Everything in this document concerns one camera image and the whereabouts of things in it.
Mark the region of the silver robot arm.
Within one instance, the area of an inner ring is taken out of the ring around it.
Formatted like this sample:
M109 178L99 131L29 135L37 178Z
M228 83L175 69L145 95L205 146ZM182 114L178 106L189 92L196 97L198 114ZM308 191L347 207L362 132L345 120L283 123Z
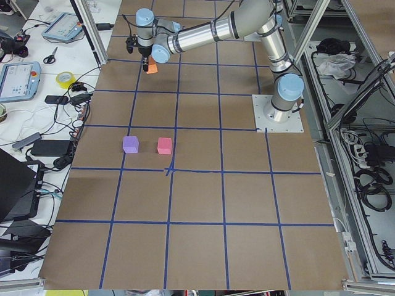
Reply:
M302 96L304 82L293 72L293 61L280 33L273 1L241 1L230 13L224 12L215 19L194 27L183 28L179 23L158 18L147 8L136 12L134 27L126 43L128 53L138 49L143 70L149 70L149 61L164 64L174 54L226 39L241 39L257 34L270 61L275 93L265 104L265 117L276 123L287 122L299 111L296 101Z

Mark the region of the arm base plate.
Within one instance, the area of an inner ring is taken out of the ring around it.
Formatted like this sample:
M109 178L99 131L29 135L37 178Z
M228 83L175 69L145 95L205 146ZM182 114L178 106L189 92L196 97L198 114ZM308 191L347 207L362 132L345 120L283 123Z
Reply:
M244 37L244 42L261 42L261 35L253 32Z
M303 125L295 102L289 111L279 111L272 106L272 95L253 94L252 106L258 133L303 133Z

